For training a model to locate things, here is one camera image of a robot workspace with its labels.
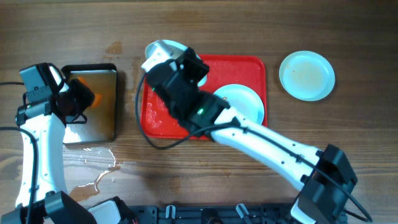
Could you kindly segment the green orange sponge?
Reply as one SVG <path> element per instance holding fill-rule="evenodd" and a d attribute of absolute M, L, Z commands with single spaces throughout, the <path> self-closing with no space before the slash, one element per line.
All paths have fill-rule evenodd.
<path fill-rule="evenodd" d="M 82 82 L 86 87 L 89 88 L 89 85 L 87 84 L 86 80 L 83 77 L 77 77 L 77 79 Z M 94 94 L 94 100 L 92 104 L 90 105 L 90 108 L 96 108 L 98 105 L 101 103 L 101 100 L 103 99 L 103 95 L 99 93 Z"/>

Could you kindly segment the white plate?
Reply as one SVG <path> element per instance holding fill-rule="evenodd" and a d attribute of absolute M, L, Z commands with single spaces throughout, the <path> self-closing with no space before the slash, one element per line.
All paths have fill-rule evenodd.
<path fill-rule="evenodd" d="M 217 89 L 214 95 L 226 100 L 252 122 L 262 124 L 264 121 L 264 104 L 259 95 L 251 88 L 239 84 L 229 84 Z"/>
<path fill-rule="evenodd" d="M 334 89 L 336 77 L 330 62 L 322 55 L 301 50 L 286 56 L 279 67 L 284 90 L 302 101 L 319 101 Z"/>
<path fill-rule="evenodd" d="M 155 42 L 149 44 L 145 49 L 145 57 L 146 60 L 150 58 L 150 56 L 154 53 L 155 49 L 157 48 L 156 43 L 163 42 L 171 51 L 182 53 L 188 49 L 186 45 L 183 45 L 179 42 L 174 40 L 156 40 Z"/>

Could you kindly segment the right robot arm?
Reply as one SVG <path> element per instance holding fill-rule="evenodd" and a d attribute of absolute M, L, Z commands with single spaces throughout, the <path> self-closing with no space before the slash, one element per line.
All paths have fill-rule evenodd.
<path fill-rule="evenodd" d="M 358 181 L 341 149 L 330 144 L 321 151 L 290 140 L 250 121 L 219 96 L 200 90 L 197 83 L 210 68 L 191 48 L 174 54 L 159 47 L 142 69 L 171 117 L 191 135 L 240 150 L 299 190 L 290 212 L 297 221 L 338 221 Z"/>

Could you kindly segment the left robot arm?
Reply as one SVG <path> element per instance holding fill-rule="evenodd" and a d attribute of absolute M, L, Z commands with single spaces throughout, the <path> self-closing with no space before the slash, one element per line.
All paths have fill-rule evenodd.
<path fill-rule="evenodd" d="M 114 197 L 90 209 L 74 201 L 64 189 L 63 137 L 65 124 L 55 114 L 39 115 L 17 128 L 24 140 L 24 172 L 16 209 L 1 223 L 137 223 L 134 212 Z"/>

